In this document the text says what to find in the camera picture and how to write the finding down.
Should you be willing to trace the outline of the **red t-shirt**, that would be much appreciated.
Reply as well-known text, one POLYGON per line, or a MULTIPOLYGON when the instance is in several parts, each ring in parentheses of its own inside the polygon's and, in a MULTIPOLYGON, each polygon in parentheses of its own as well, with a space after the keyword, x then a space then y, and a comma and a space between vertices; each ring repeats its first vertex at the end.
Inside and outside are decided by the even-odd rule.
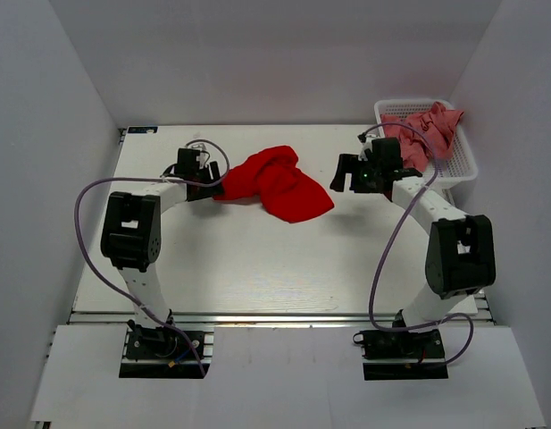
POLYGON ((231 168, 222 181, 216 201, 259 198, 267 213, 287 223, 301 223, 325 215, 334 208, 327 191, 298 167, 298 155, 290 146, 266 148, 231 168))

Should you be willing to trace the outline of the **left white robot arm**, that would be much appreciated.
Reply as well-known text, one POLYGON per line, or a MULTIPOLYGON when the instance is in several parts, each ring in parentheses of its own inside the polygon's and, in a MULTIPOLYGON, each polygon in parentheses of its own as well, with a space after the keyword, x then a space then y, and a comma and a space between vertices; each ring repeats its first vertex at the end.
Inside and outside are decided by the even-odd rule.
POLYGON ((160 357, 172 354, 178 334, 165 303, 155 263, 162 249, 162 215, 187 202, 220 195, 220 167, 211 159, 209 140, 196 139, 178 149, 176 163, 161 179, 136 192, 114 191, 108 198, 100 249, 133 298, 135 324, 152 329, 147 346, 160 357))

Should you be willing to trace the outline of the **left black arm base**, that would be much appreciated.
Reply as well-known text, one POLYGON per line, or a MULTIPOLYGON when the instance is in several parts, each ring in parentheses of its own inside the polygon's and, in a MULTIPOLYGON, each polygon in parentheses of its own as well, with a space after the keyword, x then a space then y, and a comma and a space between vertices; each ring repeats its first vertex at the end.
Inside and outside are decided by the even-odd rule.
POLYGON ((127 322, 121 379, 202 380, 212 359, 212 333, 186 331, 188 341, 168 328, 127 322))

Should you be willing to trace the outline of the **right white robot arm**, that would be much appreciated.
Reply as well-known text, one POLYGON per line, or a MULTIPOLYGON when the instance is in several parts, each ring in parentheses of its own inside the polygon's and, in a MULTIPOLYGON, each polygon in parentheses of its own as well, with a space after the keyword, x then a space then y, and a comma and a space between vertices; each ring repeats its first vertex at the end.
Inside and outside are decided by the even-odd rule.
POLYGON ((432 189, 433 181, 404 167, 398 141, 385 138, 364 144, 358 155, 340 155, 330 183, 336 192, 384 195, 403 208, 403 220, 412 217, 429 235, 426 283, 391 328, 394 349, 406 357, 423 348, 423 332, 450 319, 458 303, 497 277, 491 221, 450 204, 432 189))

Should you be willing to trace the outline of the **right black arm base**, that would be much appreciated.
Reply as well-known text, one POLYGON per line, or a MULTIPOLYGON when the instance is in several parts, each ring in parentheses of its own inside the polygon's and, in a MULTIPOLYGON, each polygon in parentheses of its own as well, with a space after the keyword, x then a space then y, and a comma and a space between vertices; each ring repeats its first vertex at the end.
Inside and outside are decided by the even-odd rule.
POLYGON ((367 382, 448 378, 446 352, 436 325, 403 332, 359 331, 352 341, 361 348, 367 382))

